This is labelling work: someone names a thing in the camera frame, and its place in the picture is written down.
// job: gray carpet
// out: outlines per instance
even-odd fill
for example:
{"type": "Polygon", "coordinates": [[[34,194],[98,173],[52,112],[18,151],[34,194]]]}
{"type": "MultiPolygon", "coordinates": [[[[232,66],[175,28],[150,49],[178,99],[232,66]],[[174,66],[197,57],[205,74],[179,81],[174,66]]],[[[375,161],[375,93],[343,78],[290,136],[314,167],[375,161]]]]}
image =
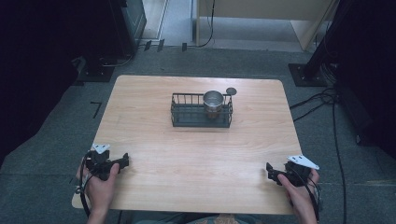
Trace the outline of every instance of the gray carpet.
{"type": "MultiPolygon", "coordinates": [[[[140,49],[131,62],[115,69],[109,83],[70,87],[40,132],[6,157],[0,174],[0,223],[86,221],[84,212],[71,205],[75,187],[69,182],[92,144],[119,75],[275,78],[282,81],[289,104],[294,105],[323,90],[297,88],[290,76],[288,63],[306,63],[310,57],[309,53],[263,50],[140,49]],[[103,103],[96,118],[97,105],[92,102],[103,103]]],[[[319,103],[291,113],[297,118],[319,103]]],[[[377,147],[357,146],[341,105],[335,107],[335,120],[346,177],[347,223],[396,223],[396,160],[377,147]]],[[[295,127],[303,153],[320,166],[321,223],[342,223],[343,188],[332,134],[332,106],[296,121],[295,127]]],[[[118,211],[111,211],[107,223],[116,223],[117,215],[118,211]]],[[[262,219],[296,223],[293,216],[262,219]]]]}

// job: black device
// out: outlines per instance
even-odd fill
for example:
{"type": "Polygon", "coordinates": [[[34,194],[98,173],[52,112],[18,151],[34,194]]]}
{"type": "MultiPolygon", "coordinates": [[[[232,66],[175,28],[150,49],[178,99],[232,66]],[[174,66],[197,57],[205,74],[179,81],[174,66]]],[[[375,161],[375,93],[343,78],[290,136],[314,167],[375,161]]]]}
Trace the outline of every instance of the black device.
{"type": "Polygon", "coordinates": [[[268,179],[274,180],[279,186],[282,186],[282,184],[277,178],[278,175],[284,175],[292,185],[295,187],[301,187],[305,185],[306,180],[311,174],[311,168],[296,164],[292,161],[288,161],[285,164],[286,172],[274,170],[272,165],[268,162],[266,165],[266,170],[268,172],[268,179]]]}
{"type": "Polygon", "coordinates": [[[119,173],[121,169],[129,166],[128,153],[125,153],[121,159],[114,161],[108,159],[110,156],[109,150],[106,150],[102,154],[99,154],[97,151],[91,151],[90,154],[91,155],[85,161],[87,169],[92,175],[99,177],[101,180],[108,179],[113,164],[118,163],[120,165],[119,173]]]}

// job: wooden desk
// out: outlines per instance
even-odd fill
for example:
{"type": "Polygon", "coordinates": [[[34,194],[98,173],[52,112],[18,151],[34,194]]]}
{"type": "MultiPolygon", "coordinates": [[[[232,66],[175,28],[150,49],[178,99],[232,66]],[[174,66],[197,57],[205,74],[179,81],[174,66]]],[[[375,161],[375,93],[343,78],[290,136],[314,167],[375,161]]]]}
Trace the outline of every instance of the wooden desk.
{"type": "MultiPolygon", "coordinates": [[[[196,45],[200,45],[200,17],[210,17],[213,0],[196,1],[196,45]]],[[[215,17],[289,20],[303,50],[328,19],[336,0],[217,0],[215,17]]]]}
{"type": "MultiPolygon", "coordinates": [[[[284,170],[301,153],[278,80],[121,76],[94,139],[110,144],[110,159],[131,157],[119,174],[111,208],[244,214],[291,214],[283,188],[265,163],[284,170]],[[233,97],[228,128],[175,128],[173,92],[233,97]]],[[[81,208],[78,195],[73,206],[81,208]]]]}

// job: person's right hand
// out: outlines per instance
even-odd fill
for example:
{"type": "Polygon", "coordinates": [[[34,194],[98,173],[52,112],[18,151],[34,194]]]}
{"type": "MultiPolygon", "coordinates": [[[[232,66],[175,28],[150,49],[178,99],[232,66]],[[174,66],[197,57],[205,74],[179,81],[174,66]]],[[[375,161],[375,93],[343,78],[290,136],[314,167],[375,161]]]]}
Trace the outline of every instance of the person's right hand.
{"type": "MultiPolygon", "coordinates": [[[[292,204],[293,212],[295,216],[297,216],[300,224],[316,224],[317,218],[315,216],[314,206],[306,188],[294,187],[283,175],[278,175],[277,178],[286,189],[286,197],[289,199],[290,204],[292,204]]],[[[319,174],[315,169],[311,170],[310,179],[307,181],[309,189],[314,193],[314,185],[312,182],[317,184],[319,181],[319,174]]]]}

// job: black wire basket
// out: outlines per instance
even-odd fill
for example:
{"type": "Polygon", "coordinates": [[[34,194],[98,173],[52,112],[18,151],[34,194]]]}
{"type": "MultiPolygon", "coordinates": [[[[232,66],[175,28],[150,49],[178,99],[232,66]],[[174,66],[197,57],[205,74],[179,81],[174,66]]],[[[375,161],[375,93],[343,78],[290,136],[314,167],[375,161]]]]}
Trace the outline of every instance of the black wire basket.
{"type": "Polygon", "coordinates": [[[218,112],[207,112],[201,93],[172,94],[172,124],[174,127],[230,128],[233,118],[233,97],[222,94],[222,106],[218,112]]]}

